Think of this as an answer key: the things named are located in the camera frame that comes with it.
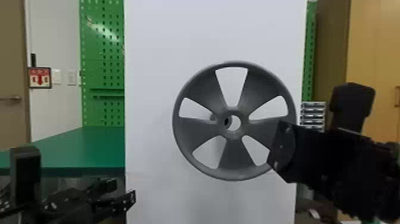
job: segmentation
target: green workbench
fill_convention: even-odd
[[[42,155],[42,176],[124,176],[124,127],[81,127],[29,145]],[[0,176],[9,174],[9,151],[0,152]]]

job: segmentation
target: center hole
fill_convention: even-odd
[[[232,115],[231,118],[232,118],[232,123],[230,124],[229,127],[226,127],[226,129],[232,130],[232,131],[238,130],[242,124],[242,122],[240,121],[240,118],[238,118],[235,115]]]

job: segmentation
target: wheel spoke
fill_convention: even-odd
[[[250,121],[247,135],[254,138],[259,143],[263,144],[263,146],[271,150],[276,129],[278,127],[278,122],[280,120],[287,122],[291,121],[290,116],[269,117],[266,119]]]
[[[258,107],[279,96],[276,79],[266,76],[264,71],[249,69],[239,100],[239,109],[250,115]]]
[[[218,168],[223,170],[237,170],[251,166],[255,166],[255,164],[242,140],[227,139]]]
[[[185,97],[209,109],[214,114],[220,114],[227,106],[218,83],[215,70],[208,71],[207,75],[196,77]]]
[[[175,134],[179,137],[176,139],[183,148],[188,149],[191,153],[204,142],[219,134],[218,125],[213,121],[179,117],[177,125],[179,127],[175,129]]]

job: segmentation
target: red sign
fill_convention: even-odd
[[[28,68],[30,88],[51,88],[51,69],[48,67]]]

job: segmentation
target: wheel rim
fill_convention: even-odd
[[[248,70],[239,103],[228,107],[222,94],[216,71],[228,67]],[[249,120],[249,115],[271,99],[282,96],[287,105],[287,115]],[[180,117],[182,101],[191,99],[209,109],[216,119],[201,120]],[[227,130],[224,121],[237,116],[241,120],[238,130]],[[245,135],[257,140],[267,148],[272,147],[279,120],[296,123],[293,99],[283,82],[272,72],[243,61],[229,61],[209,66],[194,75],[180,91],[173,111],[173,132],[179,150],[187,161],[202,173],[226,181],[244,181],[262,175],[271,167],[266,163],[257,166],[242,142]],[[220,162],[216,169],[210,168],[193,156],[193,152],[213,137],[226,139]]]

